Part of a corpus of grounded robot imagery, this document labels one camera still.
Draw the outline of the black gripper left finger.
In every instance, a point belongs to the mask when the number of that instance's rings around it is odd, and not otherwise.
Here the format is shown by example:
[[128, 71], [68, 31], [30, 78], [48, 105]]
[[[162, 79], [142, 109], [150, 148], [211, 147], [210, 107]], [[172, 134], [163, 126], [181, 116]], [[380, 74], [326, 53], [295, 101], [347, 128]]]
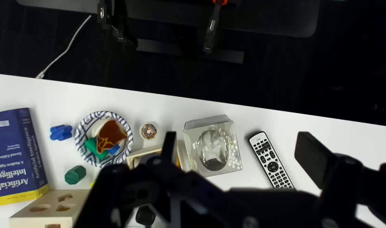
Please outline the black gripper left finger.
[[157, 166], [161, 168], [172, 168], [173, 163], [173, 152], [176, 149], [176, 133], [167, 131], [162, 147], [162, 153], [158, 158]]

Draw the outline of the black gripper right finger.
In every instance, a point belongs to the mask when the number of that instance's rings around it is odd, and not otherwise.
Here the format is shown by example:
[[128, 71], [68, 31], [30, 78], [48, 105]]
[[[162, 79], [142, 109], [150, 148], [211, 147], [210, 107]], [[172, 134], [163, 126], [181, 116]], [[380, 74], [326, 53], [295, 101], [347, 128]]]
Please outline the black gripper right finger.
[[295, 159], [319, 188], [324, 187], [337, 163], [335, 154], [310, 131], [297, 133]]

